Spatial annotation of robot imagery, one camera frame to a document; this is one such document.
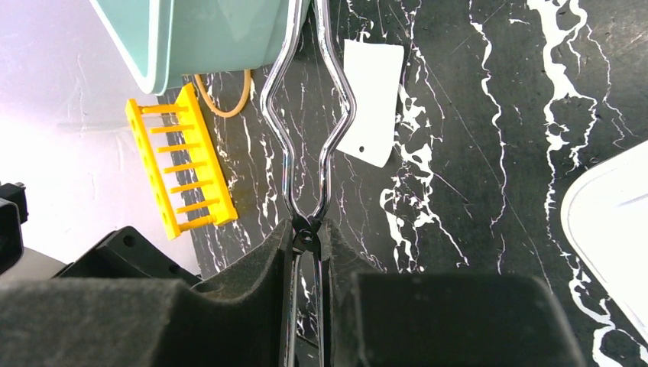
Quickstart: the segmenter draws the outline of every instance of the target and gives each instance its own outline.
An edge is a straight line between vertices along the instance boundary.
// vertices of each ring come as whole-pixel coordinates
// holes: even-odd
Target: white card
[[[344,71],[358,110],[338,150],[384,167],[394,146],[403,46],[345,40]]]

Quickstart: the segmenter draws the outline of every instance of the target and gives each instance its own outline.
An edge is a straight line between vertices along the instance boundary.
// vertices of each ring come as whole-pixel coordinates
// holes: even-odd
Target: bolt hole
[[[124,241],[124,245],[126,245],[126,247],[135,247],[135,237],[133,237],[132,235],[125,236],[122,241]]]

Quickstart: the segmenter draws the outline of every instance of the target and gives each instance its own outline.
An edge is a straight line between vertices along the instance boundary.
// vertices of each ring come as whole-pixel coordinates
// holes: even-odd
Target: white plastic tray
[[[580,176],[560,214],[578,255],[648,340],[648,141]]]

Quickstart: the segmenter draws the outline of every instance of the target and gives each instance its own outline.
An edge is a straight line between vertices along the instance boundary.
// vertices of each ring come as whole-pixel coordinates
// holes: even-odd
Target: mint green container
[[[156,95],[182,86],[182,75],[273,63],[288,16],[288,0],[90,2],[142,92]]]

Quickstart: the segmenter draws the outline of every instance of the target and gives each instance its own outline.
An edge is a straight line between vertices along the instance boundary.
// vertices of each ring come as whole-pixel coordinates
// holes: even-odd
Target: metal tongs
[[[277,61],[275,61],[266,83],[261,90],[261,112],[265,121],[272,128],[281,143],[283,151],[283,200],[292,217],[293,242],[292,242],[292,261],[290,266],[290,291],[287,297],[290,297],[288,310],[284,309],[284,318],[282,322],[282,361],[280,364],[293,367],[295,363],[295,339],[296,339],[296,307],[297,307],[297,285],[299,284],[300,260],[304,252],[312,252],[313,266],[315,268],[315,289],[316,289],[316,315],[317,315],[317,338],[319,345],[319,365],[330,366],[330,336],[326,333],[330,331],[330,313],[324,312],[329,309],[329,305],[324,301],[325,294],[328,294],[328,271],[322,273],[322,246],[319,241],[317,232],[322,225],[322,219],[331,204],[331,156],[333,151],[342,140],[342,136],[347,132],[349,126],[355,118],[355,97],[348,84],[344,71],[340,67],[340,62],[333,51],[333,41],[331,38],[331,24],[329,18],[329,0],[314,0],[317,25],[317,44],[322,52],[322,57],[329,74],[333,79],[333,84],[338,91],[340,104],[342,105],[342,114],[335,125],[333,132],[326,139],[319,153],[319,201],[317,207],[310,215],[302,212],[296,204],[293,195],[293,178],[295,147],[290,140],[288,131],[274,109],[274,96],[277,93],[279,81],[283,79],[292,61],[297,43],[300,36],[301,24],[303,23],[303,0],[288,1],[288,19],[286,23],[286,35],[283,39],[283,45]]]

